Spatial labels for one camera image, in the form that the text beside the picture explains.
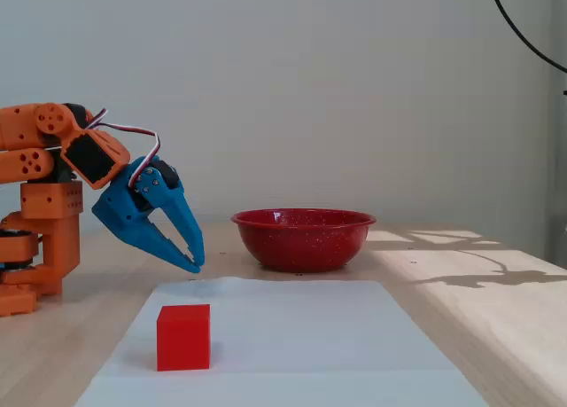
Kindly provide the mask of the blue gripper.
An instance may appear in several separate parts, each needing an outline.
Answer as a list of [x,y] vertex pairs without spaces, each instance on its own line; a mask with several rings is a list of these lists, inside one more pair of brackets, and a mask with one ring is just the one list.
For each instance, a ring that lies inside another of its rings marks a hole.
[[[181,270],[199,273],[205,264],[204,239],[185,199],[183,183],[175,168],[154,157],[130,186],[130,178],[143,160],[138,158],[128,164],[112,180],[92,207],[92,212],[127,245]],[[187,244],[185,251],[151,223],[149,216],[156,209],[165,213],[182,236]]]

